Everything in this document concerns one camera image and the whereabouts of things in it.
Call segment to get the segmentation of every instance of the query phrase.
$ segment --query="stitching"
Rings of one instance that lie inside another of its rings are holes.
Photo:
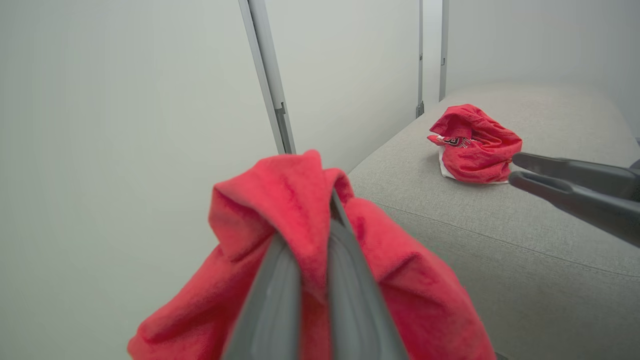
[[[628,280],[628,281],[635,281],[635,282],[640,282],[640,275],[637,273],[632,273],[632,272],[627,272],[624,270],[614,270],[612,268],[607,268],[605,266],[600,266],[600,265],[596,265],[596,264],[592,264],[592,263],[588,263],[588,262],[579,262],[578,260],[575,259],[570,259],[570,258],[563,258],[561,256],[555,256],[555,255],[551,255],[551,254],[547,254],[546,252],[541,252],[538,250],[534,250],[534,249],[529,249],[527,247],[523,247],[521,245],[517,245],[514,243],[510,243],[508,241],[504,241],[504,240],[500,240],[500,239],[496,239],[493,238],[491,236],[485,235],[485,234],[480,234],[477,233],[475,231],[471,231],[468,229],[464,229],[462,227],[453,225],[453,224],[449,224],[447,222],[441,221],[441,220],[436,220],[434,218],[429,218],[429,217],[425,217],[424,215],[420,215],[420,214],[416,214],[416,213],[412,213],[411,211],[406,211],[406,210],[402,210],[402,209],[397,209],[394,208],[393,206],[388,206],[388,205],[382,205],[379,204],[377,202],[373,202],[378,206],[381,206],[383,208],[390,208],[390,209],[394,209],[394,210],[398,210],[398,211],[402,211],[403,213],[407,213],[416,217],[420,217],[420,218],[425,218],[427,220],[431,220],[434,222],[439,222],[441,224],[444,225],[448,225],[451,227],[455,227],[457,229],[460,229],[462,231],[466,231],[468,233],[472,233],[472,234],[476,234],[476,235],[480,235],[484,238],[488,238],[490,241],[497,243],[499,245],[505,246],[505,247],[509,247],[512,248],[514,250],[520,251],[520,252],[524,252],[526,254],[532,254],[547,260],[551,260],[553,262],[562,264],[562,265],[567,265],[567,266],[572,266],[575,268],[580,268],[581,270],[587,270],[589,272],[593,272],[595,274],[599,274],[599,275],[604,275],[604,276],[608,276],[608,277],[613,277],[615,279],[620,279],[620,280]]]

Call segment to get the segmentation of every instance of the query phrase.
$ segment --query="gripped red cloth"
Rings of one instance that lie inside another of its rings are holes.
[[[169,303],[130,340],[136,360],[217,359],[267,249],[280,231],[301,267],[301,358],[330,358],[326,267],[334,187],[412,359],[494,359],[453,271],[380,208],[356,198],[320,155],[279,155],[217,184],[209,223],[220,244]]]
[[[509,163],[522,139],[471,104],[451,106],[431,127],[428,139],[444,146],[442,163],[460,181],[507,181]]]

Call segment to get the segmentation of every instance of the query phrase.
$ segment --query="red cloth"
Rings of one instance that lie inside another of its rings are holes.
[[[511,158],[522,149],[518,135],[471,104],[448,108],[431,132],[444,137],[428,136],[445,147],[444,166],[457,180],[468,183],[507,181]]]
[[[185,287],[130,340],[133,359],[217,359],[269,237],[278,229],[301,267],[303,359],[330,358],[326,293],[332,188],[412,359],[493,359],[484,327],[453,271],[373,203],[346,175],[322,170],[316,151],[260,160],[213,189],[209,223],[220,244]]]

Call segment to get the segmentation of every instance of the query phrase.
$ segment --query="gray fabric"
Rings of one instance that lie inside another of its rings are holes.
[[[630,359],[640,352],[640,249],[507,184],[442,177],[429,128],[470,103],[523,139],[523,151],[629,166],[640,147],[619,111],[590,89],[490,85],[444,99],[350,174],[438,254],[510,359]]]

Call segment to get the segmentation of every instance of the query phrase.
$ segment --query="cushion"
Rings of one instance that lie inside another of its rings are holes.
[[[524,152],[622,167],[640,158],[622,115],[596,90],[486,85],[447,96],[361,162],[349,174],[356,195],[453,268],[498,353],[635,357],[640,249],[508,184],[442,177],[429,128],[465,103],[513,130]]]

